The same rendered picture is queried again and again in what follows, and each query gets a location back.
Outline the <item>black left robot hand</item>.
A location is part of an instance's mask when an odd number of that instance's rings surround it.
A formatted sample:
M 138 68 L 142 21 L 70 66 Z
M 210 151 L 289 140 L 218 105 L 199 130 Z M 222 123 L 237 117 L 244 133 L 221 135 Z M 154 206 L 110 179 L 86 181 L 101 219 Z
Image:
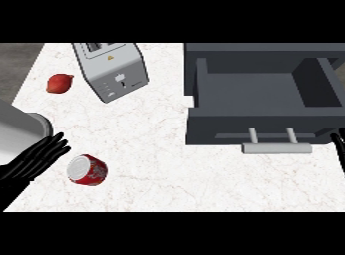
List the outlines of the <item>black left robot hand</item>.
M 55 136 L 46 136 L 8 164 L 0 165 L 0 212 L 60 157 L 68 153 L 71 148 L 67 143 L 61 132 Z

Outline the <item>red can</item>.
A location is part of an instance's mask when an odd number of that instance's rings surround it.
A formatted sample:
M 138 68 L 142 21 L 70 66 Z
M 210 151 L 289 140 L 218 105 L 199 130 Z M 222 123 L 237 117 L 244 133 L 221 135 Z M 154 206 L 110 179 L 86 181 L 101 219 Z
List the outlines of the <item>red can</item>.
M 88 154 L 79 155 L 67 167 L 68 179 L 80 185 L 99 185 L 108 175 L 108 168 L 102 161 Z

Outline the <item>dark grey drawer front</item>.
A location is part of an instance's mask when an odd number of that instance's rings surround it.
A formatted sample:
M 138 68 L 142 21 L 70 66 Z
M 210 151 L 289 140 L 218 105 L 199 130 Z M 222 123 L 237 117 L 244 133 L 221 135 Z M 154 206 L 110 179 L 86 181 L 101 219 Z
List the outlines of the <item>dark grey drawer front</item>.
M 292 128 L 299 143 L 327 144 L 330 133 L 345 128 L 345 107 L 188 110 L 185 143 L 228 145 L 250 142 L 255 128 L 261 143 L 289 142 Z

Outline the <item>dark grey open drawer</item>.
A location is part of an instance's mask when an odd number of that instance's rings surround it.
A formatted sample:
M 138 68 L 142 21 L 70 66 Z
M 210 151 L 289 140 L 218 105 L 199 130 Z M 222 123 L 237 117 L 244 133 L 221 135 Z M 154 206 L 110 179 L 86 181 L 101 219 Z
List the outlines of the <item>dark grey open drawer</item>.
M 345 118 L 345 90 L 326 58 L 304 59 L 284 73 L 215 73 L 199 58 L 196 88 L 200 116 Z

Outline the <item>red round fruit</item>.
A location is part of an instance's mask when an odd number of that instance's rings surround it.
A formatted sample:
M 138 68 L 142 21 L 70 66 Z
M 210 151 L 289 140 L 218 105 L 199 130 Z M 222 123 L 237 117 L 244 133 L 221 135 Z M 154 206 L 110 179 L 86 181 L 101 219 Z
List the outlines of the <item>red round fruit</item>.
M 57 74 L 49 78 L 46 91 L 52 94 L 64 94 L 73 84 L 73 75 Z

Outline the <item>silver toaster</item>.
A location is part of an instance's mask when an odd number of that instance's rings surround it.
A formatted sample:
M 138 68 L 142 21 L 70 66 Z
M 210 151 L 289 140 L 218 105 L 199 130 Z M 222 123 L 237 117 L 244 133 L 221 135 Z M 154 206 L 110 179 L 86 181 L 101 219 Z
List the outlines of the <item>silver toaster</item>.
M 85 80 L 104 103 L 150 81 L 144 56 L 135 43 L 74 43 Z

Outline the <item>dark grey cabinet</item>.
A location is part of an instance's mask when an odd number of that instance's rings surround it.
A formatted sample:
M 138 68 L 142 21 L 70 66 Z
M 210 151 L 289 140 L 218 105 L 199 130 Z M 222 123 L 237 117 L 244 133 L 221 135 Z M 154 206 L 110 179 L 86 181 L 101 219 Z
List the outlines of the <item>dark grey cabinet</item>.
M 333 69 L 345 63 L 345 43 L 185 43 L 184 94 L 194 95 L 196 61 L 209 71 L 225 73 L 292 73 L 308 58 L 324 58 Z

